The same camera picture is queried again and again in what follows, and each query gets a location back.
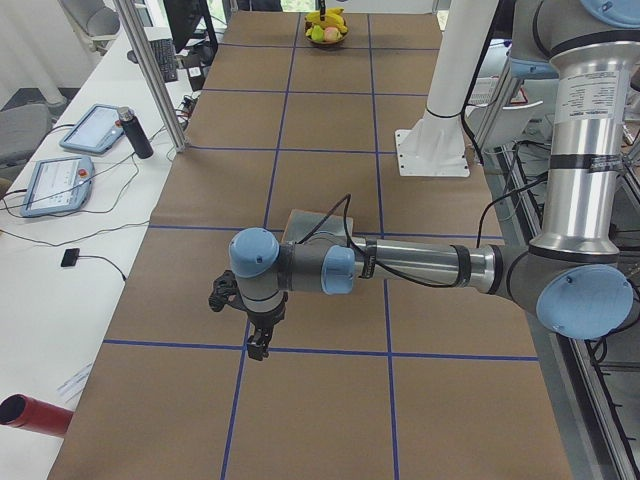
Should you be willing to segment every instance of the black bottle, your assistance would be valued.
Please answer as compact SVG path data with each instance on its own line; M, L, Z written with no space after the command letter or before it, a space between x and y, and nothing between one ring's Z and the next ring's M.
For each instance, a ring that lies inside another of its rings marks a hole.
M151 155L153 155L153 148L151 148L151 143L149 142L147 136L144 134L142 125L140 125L138 117L135 116L133 110L131 110L129 107L118 108L118 118L120 120L122 130L124 130L124 134L129 139L129 142L133 147L133 151L136 152L136 155L138 155L138 157L140 158L149 158Z

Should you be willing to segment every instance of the grid line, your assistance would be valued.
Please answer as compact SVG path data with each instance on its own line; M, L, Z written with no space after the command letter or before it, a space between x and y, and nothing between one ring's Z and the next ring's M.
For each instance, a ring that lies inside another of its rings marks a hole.
M302 152L302 153L342 153L342 154L369 154L375 155L379 153L381 155L393 155L396 152L382 151L376 152L374 150L333 150L329 148L263 148L263 147L204 147L199 145L189 145L189 148L194 150L221 150L221 151L255 151L255 152Z
M240 345L154 342L146 340L120 340L106 338L102 343L109 345L128 345L151 348L184 348L203 350L232 350L241 351ZM348 357L394 357L394 358L426 358L434 360L476 360L490 362L537 362L538 357L531 355L481 355L467 353L427 353L427 352L388 352L376 350L340 350L330 348L302 348L302 347L269 347L271 353L299 354L299 355L334 355Z
M293 47L289 47L287 45L244 45L240 43L220 43L221 47L240 47L240 48L298 48L303 50L315 49L318 47L314 47L313 45L296 45ZM440 48L420 48L420 47L348 47L341 46L340 50L408 50L408 51L416 51L416 52L437 52Z
M249 321L247 320L244 328L244 338L249 334ZM225 480L227 476L227 467L229 465L229 455L231 454L231 442L233 440L233 428L236 422L236 413L238 412L238 400L240 399L240 389L242 387L242 374L244 373L244 361L247 356L246 342L242 342L240 347L240 365L238 366L238 375L236 377L236 388L233 392L233 403L231 404L231 413L229 415L229 428L227 429L227 440L224 446L224 456L222 457L222 466L220 467L220 480Z
M298 21L296 22L296 34L294 37L293 48L291 50L291 61L289 64L289 78L287 79L287 92L285 93L285 96L284 96L284 102L283 102L284 104L282 106L282 116L280 118L280 131L278 132L278 143L276 144L276 152L273 159L273 170L271 172L271 184L269 185L269 194L267 197L267 205L264 213L264 221L263 221L264 228L267 228L267 222L269 220L269 208L271 206L271 196L273 195L273 187L275 183L276 171L278 169L278 156L280 154L279 149L280 149L280 143L282 141L282 131L284 129L284 121L287 114L287 100L289 98L288 90L289 90L289 87L291 86L291 74L293 72L293 62L295 60L295 55L296 55L296 41L298 38L299 31L300 31L300 14L298 14ZM227 432L227 442L225 445L224 459L223 459L222 468L220 471L220 480L225 480L227 475L227 467L229 464L229 455L231 451L231 442L233 440L233 430L235 426L236 413L238 410L240 388L242 385L242 375L244 372L244 362L247 357L247 337L249 336L249 328L250 328L250 323L249 323L249 320L247 320L244 336L242 338L242 352L240 353L240 365L238 366L238 377L236 379L236 389L233 396L233 405L231 407L231 415L229 417L229 430Z
M376 111L376 85L375 73L373 70L373 49L371 41L371 16L367 14L367 39L369 42L369 68L371 73L371 109L373 115L373 136L376 151L376 183L378 194L378 215L380 220L380 233L384 238L384 208L382 204L382 175L380 174L380 153L378 148L378 113ZM387 336L387 372L389 375L389 415L391 427L391 450L393 456L393 478L400 480L400 462L398 460L398 427L396 415L396 394L395 381L393 378L393 349L391 342L391 316L389 315L389 295L387 290L387 281L382 282L384 288L384 317L385 330Z
M293 93L297 95L371 95L371 92L327 92L327 91L314 91L314 90L267 90L259 88L203 88L203 92L221 92L221 93ZM376 93L377 96L387 97L424 97L427 98L427 93L399 93L399 92L386 92Z
M149 224L148 228L155 228L158 230L209 230L209 231L221 231L221 232L239 232L246 228L244 227L213 227L206 225L164 225L152 223ZM282 228L270 228L270 232L273 233L282 233L284 230ZM354 235L357 236L375 236L375 237L421 237L421 238L464 238L464 239L475 239L477 235L475 234L464 234L464 233L400 233L400 232L353 232ZM500 235L482 235L483 240L503 240L503 237Z

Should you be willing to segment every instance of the red pipe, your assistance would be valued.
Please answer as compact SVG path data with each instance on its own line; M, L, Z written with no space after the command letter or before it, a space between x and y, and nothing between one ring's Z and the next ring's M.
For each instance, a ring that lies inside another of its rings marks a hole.
M0 404L0 424L64 437L73 412L25 395L12 395Z

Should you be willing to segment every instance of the yellow banana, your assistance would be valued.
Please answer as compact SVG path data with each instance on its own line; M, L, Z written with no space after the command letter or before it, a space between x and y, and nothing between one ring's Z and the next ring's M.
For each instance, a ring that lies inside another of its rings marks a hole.
M336 15L335 13L326 13L324 20L320 20L320 16L318 15L318 18L307 21L314 25L320 25L322 28L336 27L342 34L347 33L348 31L347 26L344 24L344 18L340 15Z
M333 13L335 15L340 15L342 14L342 12L344 12L344 8L327 8L326 9L326 13ZM304 17L304 19L307 22L314 22L316 20L320 19L320 12L318 10L316 10L315 12L311 12L311 13L307 13L307 15Z

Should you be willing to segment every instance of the touchscreen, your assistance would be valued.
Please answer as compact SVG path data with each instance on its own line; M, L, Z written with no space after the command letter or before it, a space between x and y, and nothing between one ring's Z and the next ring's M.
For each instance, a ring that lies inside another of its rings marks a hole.
M83 147L97 147L118 120L118 112L113 108L96 107L67 142Z
M80 160L77 158L43 163L28 208L31 210L69 205L79 164Z

